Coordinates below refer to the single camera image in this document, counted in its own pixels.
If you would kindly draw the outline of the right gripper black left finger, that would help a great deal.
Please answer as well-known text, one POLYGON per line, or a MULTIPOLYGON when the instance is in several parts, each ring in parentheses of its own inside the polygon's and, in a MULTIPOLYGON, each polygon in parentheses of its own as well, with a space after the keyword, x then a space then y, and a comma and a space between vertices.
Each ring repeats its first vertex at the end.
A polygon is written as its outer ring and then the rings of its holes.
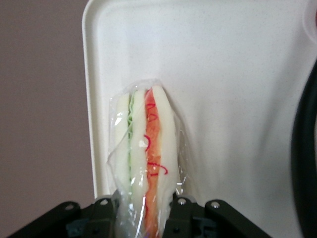
POLYGON ((118 199, 102 197, 86 208, 67 201, 11 234, 10 238, 113 238, 118 199))

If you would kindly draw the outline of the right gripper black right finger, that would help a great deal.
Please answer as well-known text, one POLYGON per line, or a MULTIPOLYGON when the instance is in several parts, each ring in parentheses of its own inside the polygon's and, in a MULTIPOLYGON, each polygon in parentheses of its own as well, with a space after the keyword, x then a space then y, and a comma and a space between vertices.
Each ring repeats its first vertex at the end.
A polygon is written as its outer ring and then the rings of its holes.
POLYGON ((167 238, 268 238, 266 232, 223 200, 205 206, 185 196, 173 197, 165 223, 167 238))

